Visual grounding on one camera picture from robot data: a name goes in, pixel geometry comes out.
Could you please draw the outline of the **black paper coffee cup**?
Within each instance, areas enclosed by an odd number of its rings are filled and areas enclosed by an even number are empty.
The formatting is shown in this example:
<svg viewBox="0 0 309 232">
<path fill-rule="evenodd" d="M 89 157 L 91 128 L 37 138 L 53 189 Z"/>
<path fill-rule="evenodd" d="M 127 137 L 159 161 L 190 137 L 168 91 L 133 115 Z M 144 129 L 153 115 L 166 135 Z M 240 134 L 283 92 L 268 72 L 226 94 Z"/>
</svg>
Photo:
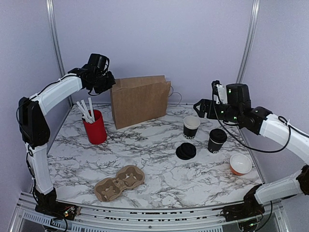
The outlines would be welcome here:
<svg viewBox="0 0 309 232">
<path fill-rule="evenodd" d="M 208 141 L 208 151 L 213 153 L 213 154 L 216 154 L 220 151 L 220 149 L 222 148 L 224 142 L 223 143 L 218 143 L 218 142 L 215 142 L 213 141 L 211 138 L 209 139 Z"/>
</svg>

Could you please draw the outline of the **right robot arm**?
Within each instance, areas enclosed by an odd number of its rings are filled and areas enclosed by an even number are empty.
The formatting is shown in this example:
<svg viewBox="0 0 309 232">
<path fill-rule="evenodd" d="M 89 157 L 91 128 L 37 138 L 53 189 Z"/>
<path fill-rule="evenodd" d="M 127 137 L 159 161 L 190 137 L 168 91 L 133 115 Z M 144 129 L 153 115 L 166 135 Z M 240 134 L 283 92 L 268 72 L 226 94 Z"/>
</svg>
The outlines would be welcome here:
<svg viewBox="0 0 309 232">
<path fill-rule="evenodd" d="M 264 204 L 273 200 L 291 198 L 295 195 L 309 193 L 309 136 L 293 127 L 283 116 L 270 110 L 251 106 L 249 88 L 246 84 L 234 83 L 223 86 L 213 81 L 212 99 L 201 99 L 193 109 L 200 118 L 215 119 L 223 126 L 224 122 L 246 128 L 256 135 L 261 135 L 281 145 L 277 150 L 266 150 L 274 154 L 288 149 L 301 158 L 306 165 L 296 173 L 251 188 L 243 197 L 243 202 L 225 206 L 221 214 L 226 221 L 245 219 L 263 214 Z"/>
</svg>

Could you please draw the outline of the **black plastic cup lid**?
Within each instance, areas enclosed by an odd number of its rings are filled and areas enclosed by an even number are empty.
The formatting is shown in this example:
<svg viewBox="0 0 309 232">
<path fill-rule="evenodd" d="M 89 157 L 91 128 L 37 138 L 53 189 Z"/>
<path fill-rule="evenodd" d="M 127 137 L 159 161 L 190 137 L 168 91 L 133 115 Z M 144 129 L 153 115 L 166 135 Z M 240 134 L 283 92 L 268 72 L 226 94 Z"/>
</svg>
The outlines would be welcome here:
<svg viewBox="0 0 309 232">
<path fill-rule="evenodd" d="M 218 144 L 223 144 L 227 141 L 227 134 L 220 128 L 215 128 L 210 131 L 210 139 Z"/>
</svg>

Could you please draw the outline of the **brown cardboard cup carrier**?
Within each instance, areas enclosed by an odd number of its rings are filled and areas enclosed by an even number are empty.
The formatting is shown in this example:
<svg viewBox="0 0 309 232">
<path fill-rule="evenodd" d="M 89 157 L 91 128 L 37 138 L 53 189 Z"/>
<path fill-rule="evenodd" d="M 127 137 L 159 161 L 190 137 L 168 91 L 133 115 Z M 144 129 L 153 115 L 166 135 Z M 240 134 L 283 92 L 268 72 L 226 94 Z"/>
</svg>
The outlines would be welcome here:
<svg viewBox="0 0 309 232">
<path fill-rule="evenodd" d="M 110 202 L 118 198 L 124 190 L 134 189 L 144 183 L 144 172 L 135 165 L 127 165 L 114 178 L 105 178 L 94 187 L 100 202 Z"/>
</svg>

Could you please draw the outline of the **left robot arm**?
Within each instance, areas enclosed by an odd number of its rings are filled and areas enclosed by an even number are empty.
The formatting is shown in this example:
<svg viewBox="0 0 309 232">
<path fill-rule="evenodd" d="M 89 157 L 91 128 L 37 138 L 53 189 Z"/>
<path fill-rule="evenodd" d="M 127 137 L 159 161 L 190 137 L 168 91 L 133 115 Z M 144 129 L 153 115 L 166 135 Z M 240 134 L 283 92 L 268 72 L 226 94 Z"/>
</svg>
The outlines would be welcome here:
<svg viewBox="0 0 309 232">
<path fill-rule="evenodd" d="M 108 70 L 109 65 L 108 57 L 91 54 L 88 63 L 82 68 L 70 70 L 40 92 L 19 100 L 16 119 L 26 146 L 26 163 L 34 181 L 32 193 L 37 202 L 37 212 L 74 220 L 79 211 L 79 207 L 75 205 L 56 200 L 56 189 L 51 181 L 47 162 L 50 129 L 45 116 L 56 105 L 81 89 L 94 91 L 97 95 L 111 89 L 115 78 Z"/>
</svg>

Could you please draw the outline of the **brown paper bag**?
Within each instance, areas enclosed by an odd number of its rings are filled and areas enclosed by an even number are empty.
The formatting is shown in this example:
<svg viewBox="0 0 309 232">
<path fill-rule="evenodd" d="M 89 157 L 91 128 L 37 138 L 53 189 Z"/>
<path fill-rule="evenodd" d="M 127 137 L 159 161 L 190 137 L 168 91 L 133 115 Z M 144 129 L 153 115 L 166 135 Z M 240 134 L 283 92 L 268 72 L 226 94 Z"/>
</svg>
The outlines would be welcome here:
<svg viewBox="0 0 309 232">
<path fill-rule="evenodd" d="M 116 79 L 110 90 L 116 129 L 165 116 L 170 90 L 163 75 Z"/>
</svg>

